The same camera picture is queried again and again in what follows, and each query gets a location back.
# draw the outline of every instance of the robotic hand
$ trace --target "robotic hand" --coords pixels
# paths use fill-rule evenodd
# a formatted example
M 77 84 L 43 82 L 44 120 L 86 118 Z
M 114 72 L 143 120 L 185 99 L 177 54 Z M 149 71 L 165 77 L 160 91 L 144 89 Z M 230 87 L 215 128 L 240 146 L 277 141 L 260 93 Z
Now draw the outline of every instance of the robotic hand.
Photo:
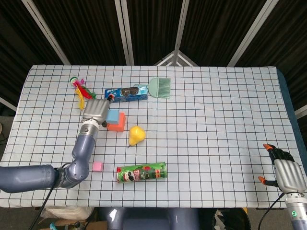
M 0 167 L 0 189 L 7 193 L 19 193 L 45 188 L 72 188 L 89 174 L 99 125 L 107 126 L 106 115 L 111 96 L 87 102 L 82 117 L 82 126 L 72 150 L 73 162 L 65 168 L 51 165 Z
M 276 181 L 267 181 L 258 177 L 267 186 L 278 187 L 287 195 L 285 200 L 294 230 L 307 230 L 307 199 L 304 198 L 306 184 L 297 162 L 290 153 L 276 148 L 274 145 L 263 144 L 269 152 L 274 166 Z

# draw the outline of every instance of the red feather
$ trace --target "red feather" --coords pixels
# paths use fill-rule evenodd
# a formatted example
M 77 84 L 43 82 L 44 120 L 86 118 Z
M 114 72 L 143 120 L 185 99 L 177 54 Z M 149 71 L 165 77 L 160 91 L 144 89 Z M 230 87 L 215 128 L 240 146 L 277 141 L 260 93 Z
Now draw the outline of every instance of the red feather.
M 82 93 L 83 97 L 87 98 L 87 99 L 92 99 L 93 97 L 88 93 L 88 91 L 86 91 L 78 81 L 74 82 L 74 86 L 78 87 L 78 89 L 80 90 L 80 92 Z

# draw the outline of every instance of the yellow pear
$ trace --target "yellow pear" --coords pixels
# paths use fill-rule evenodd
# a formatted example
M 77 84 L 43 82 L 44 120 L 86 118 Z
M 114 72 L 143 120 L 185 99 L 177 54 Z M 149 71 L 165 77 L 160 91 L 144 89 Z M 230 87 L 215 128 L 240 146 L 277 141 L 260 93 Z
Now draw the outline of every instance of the yellow pear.
M 134 126 L 130 129 L 129 144 L 136 145 L 140 141 L 144 140 L 145 136 L 145 131 L 141 127 Z

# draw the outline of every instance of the green brush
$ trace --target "green brush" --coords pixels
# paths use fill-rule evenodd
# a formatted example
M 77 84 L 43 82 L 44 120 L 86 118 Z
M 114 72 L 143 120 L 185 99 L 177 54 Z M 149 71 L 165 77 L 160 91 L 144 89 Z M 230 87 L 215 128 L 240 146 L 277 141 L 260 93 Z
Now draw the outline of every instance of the green brush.
M 153 78 L 148 85 L 148 92 L 152 97 L 169 98 L 171 92 L 170 78 Z

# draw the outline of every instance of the green pringles can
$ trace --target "green pringles can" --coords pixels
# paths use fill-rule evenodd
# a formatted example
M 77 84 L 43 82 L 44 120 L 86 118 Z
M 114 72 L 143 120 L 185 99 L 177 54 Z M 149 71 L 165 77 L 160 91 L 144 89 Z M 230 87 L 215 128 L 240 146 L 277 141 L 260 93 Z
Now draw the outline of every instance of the green pringles can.
M 117 167 L 117 182 L 134 182 L 166 178 L 165 162 Z

